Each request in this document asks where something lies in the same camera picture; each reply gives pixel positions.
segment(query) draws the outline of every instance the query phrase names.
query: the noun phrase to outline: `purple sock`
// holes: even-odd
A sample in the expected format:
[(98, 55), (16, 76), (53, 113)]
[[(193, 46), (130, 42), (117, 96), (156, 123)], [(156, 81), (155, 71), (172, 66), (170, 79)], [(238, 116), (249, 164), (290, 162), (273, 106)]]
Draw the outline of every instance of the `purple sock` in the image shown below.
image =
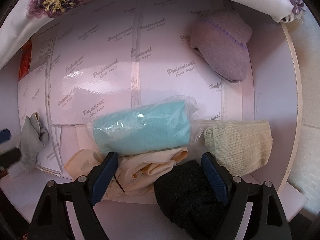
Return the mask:
[(235, 11), (217, 10), (199, 19), (191, 29), (191, 47), (222, 78), (245, 79), (250, 66), (247, 42), (252, 29)]

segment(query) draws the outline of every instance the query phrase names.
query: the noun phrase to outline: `metal screw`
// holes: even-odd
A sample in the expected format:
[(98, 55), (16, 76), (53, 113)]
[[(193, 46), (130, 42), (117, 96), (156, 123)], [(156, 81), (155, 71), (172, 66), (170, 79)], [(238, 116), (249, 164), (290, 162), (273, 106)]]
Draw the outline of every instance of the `metal screw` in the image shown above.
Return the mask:
[(264, 184), (266, 184), (267, 187), (272, 187), (272, 183), (268, 180)]
[(236, 183), (241, 182), (241, 178), (238, 177), (238, 176), (234, 176), (232, 179), (233, 179), (233, 181), (236, 182)]
[(52, 187), (54, 185), (54, 180), (50, 180), (47, 182), (48, 187)]
[(78, 181), (79, 182), (85, 182), (87, 180), (87, 177), (86, 176), (80, 176), (79, 178), (78, 178)]

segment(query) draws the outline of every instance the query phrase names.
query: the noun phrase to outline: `rolled teal cloth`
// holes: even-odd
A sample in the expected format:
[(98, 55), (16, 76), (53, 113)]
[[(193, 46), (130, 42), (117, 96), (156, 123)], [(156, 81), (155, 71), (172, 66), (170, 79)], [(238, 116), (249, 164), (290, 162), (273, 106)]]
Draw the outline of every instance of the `rolled teal cloth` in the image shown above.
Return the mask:
[(183, 100), (141, 106), (93, 121), (94, 140), (103, 154), (137, 155), (188, 145), (191, 125)]

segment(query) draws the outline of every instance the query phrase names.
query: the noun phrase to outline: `cream ribbed sock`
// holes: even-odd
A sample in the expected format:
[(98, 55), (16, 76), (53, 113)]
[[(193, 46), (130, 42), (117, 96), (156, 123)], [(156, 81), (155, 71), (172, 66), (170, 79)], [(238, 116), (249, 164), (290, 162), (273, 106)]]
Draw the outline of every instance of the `cream ribbed sock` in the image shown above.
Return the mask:
[(272, 148), (266, 120), (217, 121), (204, 131), (204, 141), (219, 165), (226, 167), (232, 176), (249, 174), (265, 165)]

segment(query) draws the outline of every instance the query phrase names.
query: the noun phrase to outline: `beige garment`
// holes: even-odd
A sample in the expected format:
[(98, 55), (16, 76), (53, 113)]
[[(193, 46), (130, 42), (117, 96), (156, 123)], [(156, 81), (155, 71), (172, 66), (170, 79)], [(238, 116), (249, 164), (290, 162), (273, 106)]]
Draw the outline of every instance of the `beige garment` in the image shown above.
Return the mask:
[[(150, 152), (118, 158), (116, 178), (125, 194), (136, 196), (153, 192), (153, 183), (163, 174), (168, 173), (188, 155), (186, 147), (159, 152)], [(92, 150), (77, 152), (65, 165), (73, 179), (88, 175), (94, 166), (100, 165), (102, 158)], [(106, 190), (104, 199), (122, 195), (124, 192), (113, 178)]]
[(270, 125), (260, 121), (217, 121), (204, 131), (205, 146), (232, 176), (249, 174), (267, 164), (272, 137)]

